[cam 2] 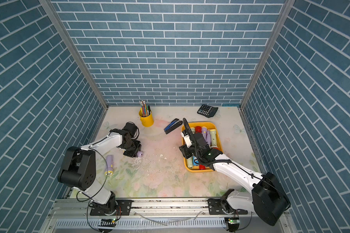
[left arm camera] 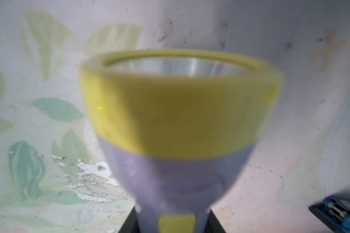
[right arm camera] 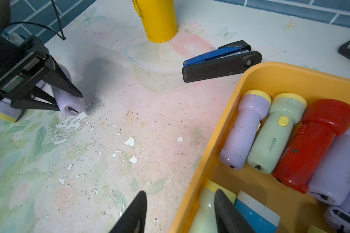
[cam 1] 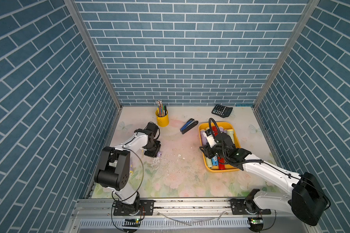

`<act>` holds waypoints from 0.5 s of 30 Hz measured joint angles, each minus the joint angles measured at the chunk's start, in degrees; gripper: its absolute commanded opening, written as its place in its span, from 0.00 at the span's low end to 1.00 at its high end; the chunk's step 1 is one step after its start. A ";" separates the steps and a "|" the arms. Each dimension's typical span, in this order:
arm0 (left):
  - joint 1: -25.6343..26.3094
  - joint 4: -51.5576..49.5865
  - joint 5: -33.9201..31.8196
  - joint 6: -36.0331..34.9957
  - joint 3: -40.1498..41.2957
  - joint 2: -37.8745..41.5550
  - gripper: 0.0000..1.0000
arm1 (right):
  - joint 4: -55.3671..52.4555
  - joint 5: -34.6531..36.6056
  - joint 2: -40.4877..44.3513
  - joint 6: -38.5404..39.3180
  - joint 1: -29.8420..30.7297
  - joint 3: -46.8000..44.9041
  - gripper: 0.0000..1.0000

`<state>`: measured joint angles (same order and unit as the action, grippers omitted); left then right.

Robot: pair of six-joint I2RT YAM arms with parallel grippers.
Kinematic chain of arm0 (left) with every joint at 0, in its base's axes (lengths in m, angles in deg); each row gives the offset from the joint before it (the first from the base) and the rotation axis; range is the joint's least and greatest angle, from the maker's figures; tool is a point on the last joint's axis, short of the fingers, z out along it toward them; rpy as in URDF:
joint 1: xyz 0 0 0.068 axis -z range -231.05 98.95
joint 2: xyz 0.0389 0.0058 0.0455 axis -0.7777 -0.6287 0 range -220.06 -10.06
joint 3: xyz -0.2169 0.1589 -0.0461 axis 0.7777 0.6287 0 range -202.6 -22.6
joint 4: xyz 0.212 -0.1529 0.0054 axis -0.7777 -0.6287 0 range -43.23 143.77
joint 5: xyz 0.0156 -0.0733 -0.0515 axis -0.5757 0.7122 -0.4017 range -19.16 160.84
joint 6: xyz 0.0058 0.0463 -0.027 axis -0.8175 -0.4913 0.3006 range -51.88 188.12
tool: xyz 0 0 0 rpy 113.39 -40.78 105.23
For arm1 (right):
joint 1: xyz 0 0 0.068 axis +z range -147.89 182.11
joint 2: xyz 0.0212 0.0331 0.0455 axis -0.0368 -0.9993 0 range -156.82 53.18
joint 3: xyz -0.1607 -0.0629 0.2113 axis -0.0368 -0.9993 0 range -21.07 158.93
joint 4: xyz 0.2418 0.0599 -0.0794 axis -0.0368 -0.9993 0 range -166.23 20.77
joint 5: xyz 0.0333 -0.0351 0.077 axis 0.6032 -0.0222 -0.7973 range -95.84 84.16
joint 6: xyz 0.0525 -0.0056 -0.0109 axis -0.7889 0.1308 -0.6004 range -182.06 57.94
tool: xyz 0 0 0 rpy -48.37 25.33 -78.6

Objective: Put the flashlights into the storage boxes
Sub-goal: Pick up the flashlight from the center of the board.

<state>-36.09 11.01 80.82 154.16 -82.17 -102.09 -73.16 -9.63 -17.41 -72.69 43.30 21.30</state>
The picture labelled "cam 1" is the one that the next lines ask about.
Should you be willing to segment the blue white flashlight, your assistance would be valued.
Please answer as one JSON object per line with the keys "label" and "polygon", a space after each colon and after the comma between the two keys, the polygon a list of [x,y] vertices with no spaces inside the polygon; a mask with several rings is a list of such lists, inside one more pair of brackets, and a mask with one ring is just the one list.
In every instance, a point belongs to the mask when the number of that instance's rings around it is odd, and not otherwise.
{"label": "blue white flashlight", "polygon": [[219,166],[218,157],[217,156],[214,156],[212,158],[212,165],[213,165],[213,167],[218,167]]}

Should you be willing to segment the small red flashlight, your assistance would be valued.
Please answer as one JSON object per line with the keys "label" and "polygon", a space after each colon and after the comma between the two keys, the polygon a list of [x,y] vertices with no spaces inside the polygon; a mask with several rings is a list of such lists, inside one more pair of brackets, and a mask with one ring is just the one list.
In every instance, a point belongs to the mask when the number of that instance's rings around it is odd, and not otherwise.
{"label": "small red flashlight", "polygon": [[218,157],[218,168],[219,170],[225,170],[225,160],[221,157]]}

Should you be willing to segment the yellow plastic tray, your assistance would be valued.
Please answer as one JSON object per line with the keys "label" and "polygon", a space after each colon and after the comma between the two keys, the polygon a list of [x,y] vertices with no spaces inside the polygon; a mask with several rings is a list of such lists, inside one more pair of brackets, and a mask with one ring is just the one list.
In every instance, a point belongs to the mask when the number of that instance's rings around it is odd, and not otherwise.
{"label": "yellow plastic tray", "polygon": [[[235,147],[236,148],[240,148],[240,142],[239,142],[239,139],[236,135],[236,132],[233,128],[233,126],[228,123],[228,122],[225,122],[225,121],[218,121],[217,122],[217,125],[219,127],[222,127],[224,130],[232,130],[233,131],[233,142],[235,143]],[[198,129],[199,129],[199,138],[200,138],[200,143],[201,145],[203,145],[202,143],[202,134],[201,134],[201,131],[206,131],[206,129],[209,127],[209,124],[207,122],[205,123],[201,123],[199,126],[198,126]],[[213,172],[213,173],[223,173],[223,172],[235,172],[235,171],[239,171],[238,168],[235,168],[231,165],[225,165],[225,169],[224,170],[220,170],[219,169],[219,166],[213,166],[212,168],[209,167],[209,165],[211,164],[210,162],[210,159],[206,158],[204,155],[203,155],[203,160],[204,160],[204,165],[207,169],[208,172]]]}

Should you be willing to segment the green flashlight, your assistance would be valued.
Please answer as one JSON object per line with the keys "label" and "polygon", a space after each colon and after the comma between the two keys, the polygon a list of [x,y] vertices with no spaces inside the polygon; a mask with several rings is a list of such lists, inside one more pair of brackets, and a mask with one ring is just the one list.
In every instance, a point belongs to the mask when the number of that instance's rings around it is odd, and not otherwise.
{"label": "green flashlight", "polygon": [[231,138],[232,143],[235,144],[235,141],[234,141],[234,130],[233,129],[228,129],[227,130],[227,135]]}
{"label": "green flashlight", "polygon": [[212,169],[212,168],[213,168],[212,159],[207,158],[207,157],[204,157],[204,158],[205,158],[206,166],[207,166],[209,169]]}

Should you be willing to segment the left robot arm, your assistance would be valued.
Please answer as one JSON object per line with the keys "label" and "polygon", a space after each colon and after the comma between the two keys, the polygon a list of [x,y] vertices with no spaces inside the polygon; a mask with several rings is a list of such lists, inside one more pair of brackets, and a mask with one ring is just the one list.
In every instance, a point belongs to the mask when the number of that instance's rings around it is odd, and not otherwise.
{"label": "left robot arm", "polygon": [[108,188],[118,199],[114,202],[119,214],[135,215],[143,208],[140,194],[128,179],[130,175],[130,155],[143,149],[144,155],[156,158],[161,144],[158,140],[159,127],[149,122],[144,129],[137,129],[127,141],[115,146],[104,147],[94,173],[94,182]]}

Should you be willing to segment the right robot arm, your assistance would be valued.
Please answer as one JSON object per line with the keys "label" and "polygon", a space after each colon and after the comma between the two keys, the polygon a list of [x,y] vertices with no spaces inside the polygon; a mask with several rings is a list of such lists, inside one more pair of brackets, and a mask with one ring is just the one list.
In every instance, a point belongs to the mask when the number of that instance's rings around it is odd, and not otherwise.
{"label": "right robot arm", "polygon": [[207,158],[219,156],[240,171],[252,173],[284,191],[284,194],[253,189],[244,200],[248,213],[257,214],[262,210],[276,210],[294,214],[310,226],[316,226],[331,203],[324,194],[317,178],[308,172],[299,174],[272,165],[250,151],[237,148],[227,138],[211,138],[200,150]]}

